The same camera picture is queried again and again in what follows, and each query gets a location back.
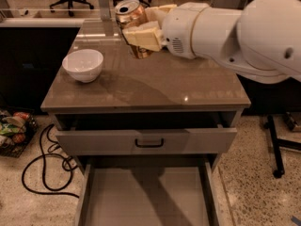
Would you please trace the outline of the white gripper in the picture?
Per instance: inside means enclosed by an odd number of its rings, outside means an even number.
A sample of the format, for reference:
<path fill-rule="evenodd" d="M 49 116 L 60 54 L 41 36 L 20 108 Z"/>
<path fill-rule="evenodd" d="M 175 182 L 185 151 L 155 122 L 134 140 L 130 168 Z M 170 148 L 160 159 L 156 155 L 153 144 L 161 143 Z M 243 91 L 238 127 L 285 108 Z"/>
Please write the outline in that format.
<path fill-rule="evenodd" d="M 147 23 L 125 28 L 122 33 L 129 44 L 154 52 L 162 49 L 165 39 L 172 55 L 193 59 L 196 57 L 191 45 L 193 28 L 197 17 L 208 6 L 188 2 L 178 7 L 176 4 L 149 7 L 145 9 Z"/>

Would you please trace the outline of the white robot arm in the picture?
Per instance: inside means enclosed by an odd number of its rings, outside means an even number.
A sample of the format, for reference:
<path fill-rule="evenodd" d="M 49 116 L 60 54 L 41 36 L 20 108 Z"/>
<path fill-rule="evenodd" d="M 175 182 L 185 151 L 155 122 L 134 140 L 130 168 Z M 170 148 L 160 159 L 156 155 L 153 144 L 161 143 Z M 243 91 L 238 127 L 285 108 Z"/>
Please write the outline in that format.
<path fill-rule="evenodd" d="M 254 0 L 242 10 L 189 2 L 149 8 L 147 14 L 150 21 L 122 30 L 129 44 L 208 58 L 263 84 L 301 81 L 299 0 Z"/>

